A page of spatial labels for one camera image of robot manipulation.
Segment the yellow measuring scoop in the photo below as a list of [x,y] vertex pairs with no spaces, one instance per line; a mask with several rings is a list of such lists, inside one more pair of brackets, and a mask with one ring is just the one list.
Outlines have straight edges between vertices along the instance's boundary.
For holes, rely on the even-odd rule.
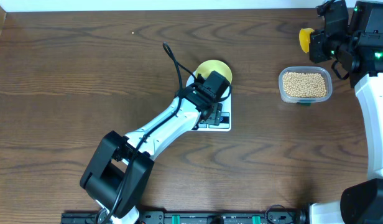
[[310,51],[310,34],[315,30],[312,28],[301,29],[298,35],[301,49],[307,54]]

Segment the pale yellow bowl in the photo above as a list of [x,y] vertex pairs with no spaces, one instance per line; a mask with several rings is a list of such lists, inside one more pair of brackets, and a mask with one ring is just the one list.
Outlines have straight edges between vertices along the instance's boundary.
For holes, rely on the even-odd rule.
[[196,71],[195,75],[201,74],[204,79],[207,79],[211,72],[218,72],[225,77],[228,82],[232,83],[233,74],[230,67],[220,60],[207,60],[201,63]]

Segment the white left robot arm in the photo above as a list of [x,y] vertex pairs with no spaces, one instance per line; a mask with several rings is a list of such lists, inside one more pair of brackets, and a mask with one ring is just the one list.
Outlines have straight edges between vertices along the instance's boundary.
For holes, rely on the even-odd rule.
[[102,209],[96,223],[135,223],[136,205],[156,158],[182,134],[217,114],[232,88],[191,84],[179,89],[169,107],[143,127],[120,135],[106,134],[80,179],[80,187]]

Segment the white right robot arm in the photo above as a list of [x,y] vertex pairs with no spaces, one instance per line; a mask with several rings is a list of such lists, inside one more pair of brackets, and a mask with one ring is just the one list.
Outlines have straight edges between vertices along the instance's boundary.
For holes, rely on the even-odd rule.
[[297,223],[383,223],[383,2],[356,1],[352,13],[345,1],[316,7],[324,27],[308,41],[314,63],[340,64],[359,101],[368,150],[367,180],[343,191],[339,201],[313,203],[300,211]]

